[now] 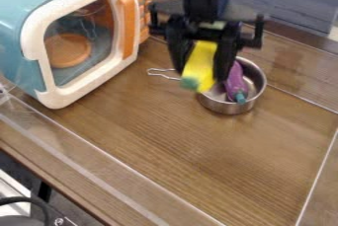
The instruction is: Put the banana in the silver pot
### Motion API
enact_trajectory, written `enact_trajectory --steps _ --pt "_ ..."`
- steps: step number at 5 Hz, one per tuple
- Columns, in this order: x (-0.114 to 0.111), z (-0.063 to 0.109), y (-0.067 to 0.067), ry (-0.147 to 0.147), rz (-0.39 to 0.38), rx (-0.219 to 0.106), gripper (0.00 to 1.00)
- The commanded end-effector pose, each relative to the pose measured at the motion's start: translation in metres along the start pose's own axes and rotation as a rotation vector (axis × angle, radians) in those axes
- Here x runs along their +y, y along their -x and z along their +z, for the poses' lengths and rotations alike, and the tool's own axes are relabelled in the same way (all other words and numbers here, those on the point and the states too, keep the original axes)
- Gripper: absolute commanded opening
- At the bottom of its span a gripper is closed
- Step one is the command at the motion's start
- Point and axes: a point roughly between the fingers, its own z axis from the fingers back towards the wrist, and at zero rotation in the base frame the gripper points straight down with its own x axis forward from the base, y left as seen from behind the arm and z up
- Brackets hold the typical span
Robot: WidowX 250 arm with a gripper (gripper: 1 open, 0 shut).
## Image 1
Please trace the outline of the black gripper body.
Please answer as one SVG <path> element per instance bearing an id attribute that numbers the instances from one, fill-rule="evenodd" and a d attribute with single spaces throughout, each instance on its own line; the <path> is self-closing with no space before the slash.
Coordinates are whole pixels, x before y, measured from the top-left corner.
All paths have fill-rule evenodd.
<path id="1" fill-rule="evenodd" d="M 252 12 L 250 8 L 240 6 L 232 0 L 180 0 L 148 5 L 151 12 L 151 29 L 159 33 L 169 24 L 159 25 L 157 13 L 164 13 L 173 18 L 183 19 L 189 25 L 213 24 L 223 22 L 235 27 L 242 23 L 255 25 L 255 33 L 250 38 L 239 37 L 239 44 L 262 47 L 264 29 L 264 16 Z"/>

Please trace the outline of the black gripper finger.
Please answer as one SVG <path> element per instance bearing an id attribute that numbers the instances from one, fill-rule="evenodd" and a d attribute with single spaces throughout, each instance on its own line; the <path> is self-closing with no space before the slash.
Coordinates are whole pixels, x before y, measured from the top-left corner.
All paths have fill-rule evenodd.
<path id="1" fill-rule="evenodd" d="M 236 58 L 239 35 L 223 33 L 216 39 L 212 74 L 217 82 L 225 81 Z"/>
<path id="2" fill-rule="evenodd" d="M 187 56 L 193 47 L 191 28 L 184 19 L 169 19 L 165 29 L 168 54 L 172 67 L 177 74 L 181 73 Z"/>

